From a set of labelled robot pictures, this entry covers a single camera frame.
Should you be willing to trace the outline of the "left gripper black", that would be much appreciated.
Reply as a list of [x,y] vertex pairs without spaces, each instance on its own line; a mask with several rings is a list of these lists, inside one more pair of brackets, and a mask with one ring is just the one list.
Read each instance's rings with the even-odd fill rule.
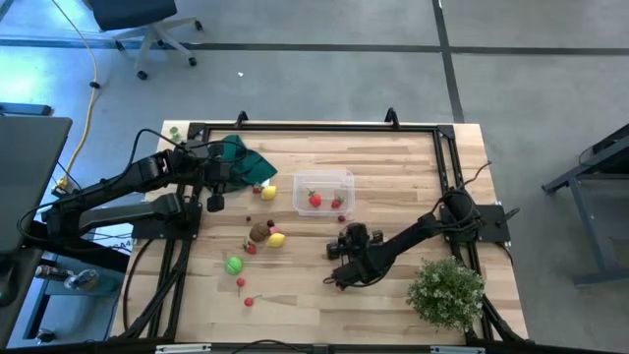
[[206,146],[207,162],[204,165],[203,179],[204,184],[210,191],[210,196],[206,200],[206,209],[208,212],[218,212],[224,210],[225,187],[229,177],[236,182],[229,183],[229,191],[236,192],[247,189],[251,186],[248,175],[251,172],[250,167],[231,166],[224,157],[224,146]]

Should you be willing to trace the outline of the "clear plastic tupperware container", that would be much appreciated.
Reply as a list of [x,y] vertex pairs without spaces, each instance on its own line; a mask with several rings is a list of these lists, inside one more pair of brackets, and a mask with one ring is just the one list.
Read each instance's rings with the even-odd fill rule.
[[[320,207],[309,204],[308,189],[317,191],[322,198]],[[341,208],[330,205],[336,197],[345,202]],[[348,170],[303,170],[293,177],[293,207],[298,215],[306,217],[336,217],[347,215],[355,207],[355,180]]]

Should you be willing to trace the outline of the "dark green cloth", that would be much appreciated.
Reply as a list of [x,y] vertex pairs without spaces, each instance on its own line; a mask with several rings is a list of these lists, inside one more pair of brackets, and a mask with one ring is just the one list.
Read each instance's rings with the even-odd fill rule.
[[[250,167],[251,172],[246,180],[251,184],[262,185],[263,182],[269,180],[277,173],[277,169],[268,162],[259,152],[245,146],[244,142],[238,135],[228,135],[221,140],[214,141],[210,146],[224,146],[224,157],[229,163],[229,167]],[[229,177],[225,187],[225,192],[229,193],[229,183],[236,182]]]

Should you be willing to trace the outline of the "potted green plant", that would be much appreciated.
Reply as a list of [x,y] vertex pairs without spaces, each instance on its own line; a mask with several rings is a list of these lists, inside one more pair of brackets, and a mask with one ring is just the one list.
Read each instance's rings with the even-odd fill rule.
[[448,330],[471,330],[482,317],[485,281],[454,257],[423,260],[407,288],[406,304],[423,321]]

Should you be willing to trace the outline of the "white printed sheet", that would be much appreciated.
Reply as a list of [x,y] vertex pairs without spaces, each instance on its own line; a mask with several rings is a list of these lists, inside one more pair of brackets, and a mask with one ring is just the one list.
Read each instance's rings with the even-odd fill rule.
[[87,237],[92,242],[106,248],[113,248],[115,251],[130,254],[135,245],[132,233],[133,226],[130,223],[123,223],[95,228],[87,233]]

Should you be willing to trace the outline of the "clear plastic water bottle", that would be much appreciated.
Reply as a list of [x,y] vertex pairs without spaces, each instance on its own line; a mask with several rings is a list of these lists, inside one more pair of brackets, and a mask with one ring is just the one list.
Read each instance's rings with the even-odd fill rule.
[[99,274],[95,269],[85,269],[70,275],[64,280],[64,287],[69,290],[90,291],[97,286]]

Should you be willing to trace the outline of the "black office chair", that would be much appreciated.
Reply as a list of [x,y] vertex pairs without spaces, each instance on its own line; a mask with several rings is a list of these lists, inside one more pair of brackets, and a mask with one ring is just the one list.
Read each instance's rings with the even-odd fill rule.
[[198,64],[192,52],[169,31],[184,25],[192,25],[197,31],[203,31],[202,23],[197,17],[171,20],[171,17],[178,13],[175,0],[85,0],[85,2],[92,10],[101,31],[120,31],[113,36],[117,50],[125,50],[123,39],[143,38],[134,65],[140,80],[145,81],[148,78],[147,72],[143,69],[143,60],[154,43],[160,47],[169,44],[187,58],[191,67]]

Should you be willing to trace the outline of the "dark grey desk top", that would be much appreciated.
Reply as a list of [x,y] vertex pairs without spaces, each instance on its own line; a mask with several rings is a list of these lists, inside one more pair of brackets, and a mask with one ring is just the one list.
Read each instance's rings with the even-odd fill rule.
[[0,117],[0,255],[21,247],[16,223],[39,205],[71,126],[69,118]]

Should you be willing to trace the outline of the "dark flat bar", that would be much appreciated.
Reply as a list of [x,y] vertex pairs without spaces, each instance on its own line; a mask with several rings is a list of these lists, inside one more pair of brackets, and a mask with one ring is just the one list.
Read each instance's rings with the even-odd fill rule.
[[49,116],[51,113],[49,105],[0,102],[0,114]]

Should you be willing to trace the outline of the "dark metal side table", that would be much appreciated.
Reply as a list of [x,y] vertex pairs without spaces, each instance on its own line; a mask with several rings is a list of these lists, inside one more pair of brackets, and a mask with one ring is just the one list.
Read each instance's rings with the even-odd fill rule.
[[542,185],[566,188],[574,200],[597,269],[573,278],[577,287],[629,280],[629,261],[615,245],[629,245],[629,123],[587,147],[577,164]]

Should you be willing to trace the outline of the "black aluminium table frame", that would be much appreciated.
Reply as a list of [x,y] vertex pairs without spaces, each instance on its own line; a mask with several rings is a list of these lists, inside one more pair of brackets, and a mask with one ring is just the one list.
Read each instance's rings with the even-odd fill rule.
[[[400,255],[379,283],[339,290],[325,284],[334,264],[326,244],[341,230],[335,217],[303,217],[293,207],[293,177],[303,170],[348,170],[355,180],[352,221],[392,237],[429,211],[444,188],[464,182],[482,205],[496,195],[481,129],[476,124],[260,123],[240,137],[277,169],[276,197],[230,193],[225,208],[205,213],[191,250],[175,332],[179,342],[247,343],[276,339],[316,344],[460,344],[460,332],[422,321],[406,304],[407,288],[423,260],[449,256],[439,237]],[[243,243],[252,227],[273,220],[286,236],[281,248]],[[224,269],[239,257],[238,275]],[[238,295],[237,279],[245,286]],[[261,295],[252,307],[246,297]]]

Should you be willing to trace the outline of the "silver metal bracket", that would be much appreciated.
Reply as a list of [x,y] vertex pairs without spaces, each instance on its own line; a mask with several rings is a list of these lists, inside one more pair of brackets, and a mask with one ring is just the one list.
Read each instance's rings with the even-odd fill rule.
[[486,350],[482,347],[473,346],[431,346],[430,354],[486,354]]
[[211,352],[210,343],[177,343],[157,345],[154,354],[208,354]]

